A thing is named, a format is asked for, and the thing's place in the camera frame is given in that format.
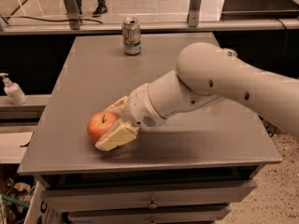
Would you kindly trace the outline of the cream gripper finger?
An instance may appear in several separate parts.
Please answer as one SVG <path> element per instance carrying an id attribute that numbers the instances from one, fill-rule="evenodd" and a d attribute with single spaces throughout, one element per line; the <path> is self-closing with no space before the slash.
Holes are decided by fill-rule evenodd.
<path id="1" fill-rule="evenodd" d="M 102 151 L 110 151 L 116 147 L 134 141 L 139 128 L 130 121 L 116 121 L 112 127 L 96 143 L 95 147 Z"/>
<path id="2" fill-rule="evenodd" d="M 125 105 L 127 103 L 127 96 L 123 96 L 118 101 L 116 101 L 114 104 L 110 105 L 107 108 L 107 112 L 111 112 L 117 117 L 124 117 L 125 116 Z"/>

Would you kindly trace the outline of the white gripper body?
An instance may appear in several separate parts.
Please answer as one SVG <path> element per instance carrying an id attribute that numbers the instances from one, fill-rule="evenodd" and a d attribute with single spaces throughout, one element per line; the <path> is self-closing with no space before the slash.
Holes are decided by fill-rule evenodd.
<path id="1" fill-rule="evenodd" d="M 156 112 L 151 102 L 149 83 L 129 94 L 125 105 L 125 117 L 142 130 L 152 130 L 165 123 L 165 119 Z"/>

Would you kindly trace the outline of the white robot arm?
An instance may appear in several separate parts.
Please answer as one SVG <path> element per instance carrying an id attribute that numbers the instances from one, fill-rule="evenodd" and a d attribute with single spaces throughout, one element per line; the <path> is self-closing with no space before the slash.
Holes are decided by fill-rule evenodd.
<path id="1" fill-rule="evenodd" d="M 110 151 L 136 139 L 177 113 L 237 102 L 280 130 L 299 135 L 299 80 L 266 72 L 237 58 L 234 51 L 194 43 L 178 55 L 176 69 L 145 83 L 107 108 L 117 117 L 95 147 Z"/>

